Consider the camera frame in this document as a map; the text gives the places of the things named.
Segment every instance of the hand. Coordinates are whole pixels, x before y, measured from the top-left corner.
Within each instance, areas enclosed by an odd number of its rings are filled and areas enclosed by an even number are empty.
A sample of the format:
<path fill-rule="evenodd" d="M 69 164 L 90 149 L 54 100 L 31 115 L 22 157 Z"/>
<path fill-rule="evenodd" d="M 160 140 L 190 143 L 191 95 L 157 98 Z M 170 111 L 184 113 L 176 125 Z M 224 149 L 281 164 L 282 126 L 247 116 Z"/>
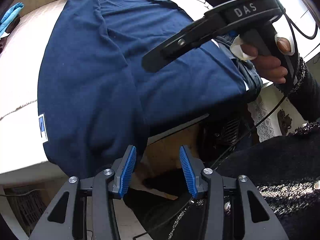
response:
<path fill-rule="evenodd" d="M 291 46 L 287 39 L 281 38 L 277 45 L 278 48 L 284 53 L 291 51 Z M 245 54 L 252 57 L 257 57 L 251 61 L 261 77 L 276 84 L 285 83 L 284 77 L 288 74 L 288 71 L 285 67 L 281 66 L 281 61 L 278 58 L 274 56 L 258 55 L 258 49 L 248 44 L 242 44 L 241 48 Z"/>

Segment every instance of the light blue cloth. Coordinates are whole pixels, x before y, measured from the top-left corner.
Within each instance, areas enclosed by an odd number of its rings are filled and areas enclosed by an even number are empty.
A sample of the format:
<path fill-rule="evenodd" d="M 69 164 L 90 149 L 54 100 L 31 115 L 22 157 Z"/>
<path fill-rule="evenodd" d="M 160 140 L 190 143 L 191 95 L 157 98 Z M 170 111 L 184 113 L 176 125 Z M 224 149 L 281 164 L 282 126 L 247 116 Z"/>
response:
<path fill-rule="evenodd" d="M 14 6 L 12 6 L 9 10 L 7 10 L 7 12 L 4 14 L 1 22 L 0 22 L 0 37 L 2 36 L 2 34 L 4 33 L 4 31 L 6 30 L 6 28 L 8 27 L 8 25 L 10 24 L 10 22 L 12 22 L 12 20 L 18 15 L 18 13 L 21 11 L 21 9 L 23 8 L 23 3 L 22 2 L 18 2 L 16 3 Z"/>

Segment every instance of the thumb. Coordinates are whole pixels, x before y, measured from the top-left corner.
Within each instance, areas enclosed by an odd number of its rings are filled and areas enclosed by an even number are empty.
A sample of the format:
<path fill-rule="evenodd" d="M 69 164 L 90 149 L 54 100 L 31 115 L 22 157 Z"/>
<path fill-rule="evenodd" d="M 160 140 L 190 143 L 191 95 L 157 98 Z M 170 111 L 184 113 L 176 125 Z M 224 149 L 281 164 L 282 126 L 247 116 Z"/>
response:
<path fill-rule="evenodd" d="M 282 53 L 291 52 L 290 42 L 286 38 L 279 38 L 277 46 Z"/>

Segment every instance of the metal screw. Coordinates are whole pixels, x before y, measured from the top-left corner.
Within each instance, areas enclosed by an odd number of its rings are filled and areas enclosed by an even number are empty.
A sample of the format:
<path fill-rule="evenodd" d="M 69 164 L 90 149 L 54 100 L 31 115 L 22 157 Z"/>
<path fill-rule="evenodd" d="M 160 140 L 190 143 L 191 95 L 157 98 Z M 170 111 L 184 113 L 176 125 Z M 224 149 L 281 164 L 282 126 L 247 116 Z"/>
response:
<path fill-rule="evenodd" d="M 203 169 L 203 172 L 205 173 L 205 174 L 212 174 L 213 173 L 213 170 L 211 170 L 210 168 L 204 168 Z"/>
<path fill-rule="evenodd" d="M 104 175 L 111 175 L 113 173 L 113 170 L 112 169 L 105 169 L 104 171 L 103 171 L 103 174 Z"/>
<path fill-rule="evenodd" d="M 239 180 L 242 182 L 247 182 L 248 181 L 248 177 L 246 175 L 240 175 L 239 176 Z"/>
<path fill-rule="evenodd" d="M 78 180 L 78 178 L 75 176 L 69 178 L 70 183 L 75 183 L 75 182 L 77 182 L 77 180 Z"/>
<path fill-rule="evenodd" d="M 184 39 L 178 40 L 178 45 L 179 46 L 183 46 L 184 44 L 186 44 L 186 41 Z"/>
<path fill-rule="evenodd" d="M 231 205 L 230 205 L 230 201 L 229 201 L 229 202 L 225 203 L 224 210 L 228 211 L 230 209 L 230 207 L 231 207 Z"/>
<path fill-rule="evenodd" d="M 313 185 L 314 189 L 320 189 L 320 180 Z"/>

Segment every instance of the white tape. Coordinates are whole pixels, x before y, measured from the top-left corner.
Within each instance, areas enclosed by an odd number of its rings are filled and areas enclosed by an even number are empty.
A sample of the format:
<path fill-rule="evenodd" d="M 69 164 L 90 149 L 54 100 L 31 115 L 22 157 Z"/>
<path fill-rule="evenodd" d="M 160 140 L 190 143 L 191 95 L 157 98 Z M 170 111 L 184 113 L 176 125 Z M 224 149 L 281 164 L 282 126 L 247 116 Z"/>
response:
<path fill-rule="evenodd" d="M 241 45 L 244 44 L 244 41 L 238 35 L 233 43 L 230 46 L 230 51 L 240 60 L 253 60 L 256 57 L 249 56 L 242 51 Z"/>
<path fill-rule="evenodd" d="M 295 53 L 295 48 L 294 48 L 294 42 L 293 42 L 293 37 L 292 34 L 288 34 L 288 33 L 277 33 L 275 35 L 275 42 L 276 44 L 278 44 L 278 40 L 280 38 L 285 38 L 290 42 L 290 47 L 291 47 L 291 51 L 287 52 L 287 53 L 283 53 L 281 50 L 281 53 L 287 56 L 292 56 Z"/>

